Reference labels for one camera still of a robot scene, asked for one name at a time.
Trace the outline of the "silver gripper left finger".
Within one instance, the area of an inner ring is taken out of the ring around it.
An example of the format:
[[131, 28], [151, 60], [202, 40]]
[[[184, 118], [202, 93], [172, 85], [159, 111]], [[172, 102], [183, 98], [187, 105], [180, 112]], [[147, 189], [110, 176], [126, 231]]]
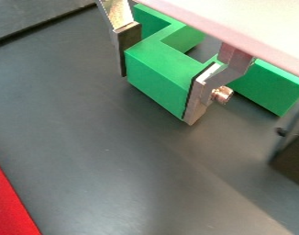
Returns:
[[142, 24], [135, 21], [128, 0], [95, 0], [110, 28], [119, 71], [127, 76], [126, 50], [142, 41]]

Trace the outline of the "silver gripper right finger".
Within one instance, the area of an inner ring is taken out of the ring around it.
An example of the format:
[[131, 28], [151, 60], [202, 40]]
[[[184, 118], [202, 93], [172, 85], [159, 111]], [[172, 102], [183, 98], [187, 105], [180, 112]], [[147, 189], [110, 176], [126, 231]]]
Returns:
[[221, 45], [217, 59], [193, 78], [187, 95], [187, 107], [183, 120], [194, 125], [206, 113], [214, 101], [226, 104], [233, 97], [233, 89], [227, 84], [246, 73], [255, 58], [233, 45]]

